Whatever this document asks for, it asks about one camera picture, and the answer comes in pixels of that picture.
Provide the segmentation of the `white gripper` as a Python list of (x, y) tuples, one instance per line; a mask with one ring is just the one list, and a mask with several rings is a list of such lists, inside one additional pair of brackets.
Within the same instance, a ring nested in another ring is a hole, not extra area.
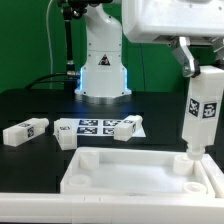
[(200, 74), (190, 38), (213, 38), (216, 60), (224, 64), (224, 0), (122, 0), (123, 32), (133, 43), (172, 43), (184, 77)]

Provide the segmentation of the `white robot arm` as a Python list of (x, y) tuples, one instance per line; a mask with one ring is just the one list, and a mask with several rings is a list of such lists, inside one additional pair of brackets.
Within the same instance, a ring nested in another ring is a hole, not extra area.
[(75, 90), (79, 100), (113, 104), (131, 95), (121, 62), (122, 39), (169, 44), (185, 77), (201, 73), (189, 47), (211, 46), (224, 59), (224, 0), (110, 0), (122, 6), (120, 21), (90, 2), (85, 14), (87, 59)]

